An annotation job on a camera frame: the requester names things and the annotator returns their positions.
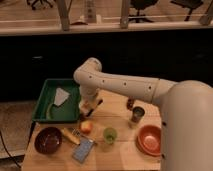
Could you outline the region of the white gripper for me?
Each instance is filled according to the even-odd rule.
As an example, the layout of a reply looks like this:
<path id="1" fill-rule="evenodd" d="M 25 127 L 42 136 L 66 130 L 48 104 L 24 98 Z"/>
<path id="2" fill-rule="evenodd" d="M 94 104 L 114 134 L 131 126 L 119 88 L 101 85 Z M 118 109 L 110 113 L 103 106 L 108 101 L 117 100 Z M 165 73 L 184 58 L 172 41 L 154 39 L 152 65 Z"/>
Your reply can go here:
<path id="1" fill-rule="evenodd" d="M 85 116 L 82 113 L 87 113 L 86 117 L 89 117 L 102 102 L 103 100 L 98 97 L 98 92 L 81 96 L 79 103 L 81 113 L 79 115 L 79 119 L 85 120 Z"/>

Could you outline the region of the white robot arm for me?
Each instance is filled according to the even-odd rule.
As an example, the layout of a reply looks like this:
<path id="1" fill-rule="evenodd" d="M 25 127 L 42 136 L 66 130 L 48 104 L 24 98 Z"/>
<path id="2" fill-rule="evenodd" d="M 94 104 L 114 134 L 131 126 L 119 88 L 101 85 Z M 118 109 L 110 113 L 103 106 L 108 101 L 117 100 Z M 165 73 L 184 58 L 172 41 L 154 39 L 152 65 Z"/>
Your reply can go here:
<path id="1" fill-rule="evenodd" d="M 161 171 L 213 171 L 213 87 L 196 80 L 174 82 L 104 73 L 96 58 L 73 74 L 81 97 L 95 100 L 100 89 L 158 107 Z"/>

